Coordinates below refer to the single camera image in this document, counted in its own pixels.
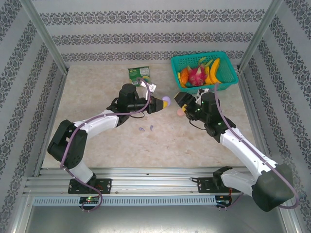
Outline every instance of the dragon fruit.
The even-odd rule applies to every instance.
[[[204,65],[202,64],[195,69],[191,69],[189,66],[187,68],[189,71],[189,82],[193,86],[203,86],[206,79]]]

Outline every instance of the wall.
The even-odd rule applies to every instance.
[[[0,1],[0,233],[33,176],[63,75],[18,0]]]
[[[223,50],[238,64],[271,0],[34,0],[68,66],[166,63]]]
[[[272,159],[288,164],[311,232],[311,1],[285,0],[244,71]]]

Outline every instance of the metal floor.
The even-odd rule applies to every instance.
[[[227,211],[214,206],[34,206],[27,233],[282,233],[278,209],[260,210],[250,197]]]

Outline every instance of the green snack bag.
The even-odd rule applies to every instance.
[[[140,86],[138,78],[143,78],[146,82],[150,82],[149,67],[137,67],[128,69],[131,83]]]

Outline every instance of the purple ball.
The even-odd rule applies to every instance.
[[[169,103],[169,106],[170,106],[170,104],[171,104],[171,99],[170,99],[170,97],[164,96],[164,97],[162,98],[162,100],[163,100],[163,101],[166,101],[167,103]]]

